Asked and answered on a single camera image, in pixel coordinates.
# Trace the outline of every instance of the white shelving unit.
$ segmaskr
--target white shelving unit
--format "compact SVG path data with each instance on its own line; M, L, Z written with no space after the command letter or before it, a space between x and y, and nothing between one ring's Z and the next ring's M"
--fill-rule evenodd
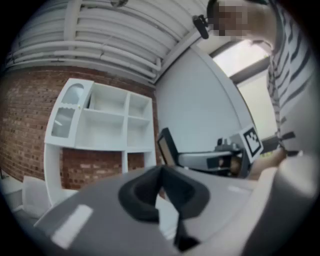
M130 153L144 153L145 167L157 164L152 99L71 78L54 104L44 142L44 176L54 206L72 194L61 186L62 147L122 152L123 173Z

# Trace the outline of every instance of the wall-mounted camera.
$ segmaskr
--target wall-mounted camera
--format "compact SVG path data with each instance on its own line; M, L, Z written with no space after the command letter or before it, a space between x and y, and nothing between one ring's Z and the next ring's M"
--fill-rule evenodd
M111 5L115 8L123 7L128 3L128 0L111 0Z
M209 34L207 31L207 27L209 25L206 21L206 18L203 15L199 15L199 16L195 15L192 17L192 21L193 21L194 26L198 29L201 37L203 39L208 39Z

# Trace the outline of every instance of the brick wall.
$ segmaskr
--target brick wall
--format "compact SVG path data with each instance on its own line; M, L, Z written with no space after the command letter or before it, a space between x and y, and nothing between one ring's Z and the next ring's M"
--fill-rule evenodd
M118 76L78 67L33 67L11 71L0 80L0 166L22 181L23 176L44 180L44 139L51 110L69 78L93 80L152 98L154 135L158 135L154 89ZM129 154L129 170L143 167L144 155ZM159 150L156 150L160 163ZM64 148L61 181L67 189L121 173L121 152Z

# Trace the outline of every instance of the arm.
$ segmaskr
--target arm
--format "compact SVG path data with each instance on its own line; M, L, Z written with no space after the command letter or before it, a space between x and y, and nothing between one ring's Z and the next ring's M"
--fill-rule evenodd
M287 155L283 148L278 148L268 157L260 157L252 164L248 179L258 180L263 170L270 167L278 167L286 157Z

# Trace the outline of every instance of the white wall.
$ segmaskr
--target white wall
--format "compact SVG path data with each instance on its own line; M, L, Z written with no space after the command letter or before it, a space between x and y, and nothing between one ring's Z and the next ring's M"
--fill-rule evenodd
M178 152L212 151L217 139L252 123L238 89L197 49L189 49L156 84L159 130L170 129Z

